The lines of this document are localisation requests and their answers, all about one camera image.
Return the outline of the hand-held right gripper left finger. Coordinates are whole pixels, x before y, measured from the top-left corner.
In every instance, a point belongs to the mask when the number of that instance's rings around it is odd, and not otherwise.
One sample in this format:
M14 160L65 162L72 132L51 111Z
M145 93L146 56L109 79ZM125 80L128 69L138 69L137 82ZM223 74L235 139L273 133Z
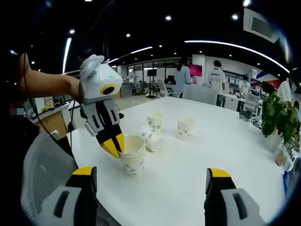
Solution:
M64 186L48 196L49 226L94 226L97 209L97 167L75 170Z

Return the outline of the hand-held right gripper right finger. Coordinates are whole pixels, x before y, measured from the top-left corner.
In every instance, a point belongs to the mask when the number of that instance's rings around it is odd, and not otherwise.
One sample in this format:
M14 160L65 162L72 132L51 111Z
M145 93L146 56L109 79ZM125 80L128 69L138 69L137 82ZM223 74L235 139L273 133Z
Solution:
M204 210L206 226L266 225L258 203L221 169L207 169Z

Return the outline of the person's left hand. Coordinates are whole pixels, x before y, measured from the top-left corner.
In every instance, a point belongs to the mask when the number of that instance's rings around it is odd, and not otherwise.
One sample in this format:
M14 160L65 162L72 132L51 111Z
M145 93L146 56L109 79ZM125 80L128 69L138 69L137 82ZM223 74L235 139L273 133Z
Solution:
M85 80L90 74L95 70L95 68L104 61L105 57L101 55L91 55L87 59L84 60L82 65L80 66L80 81Z

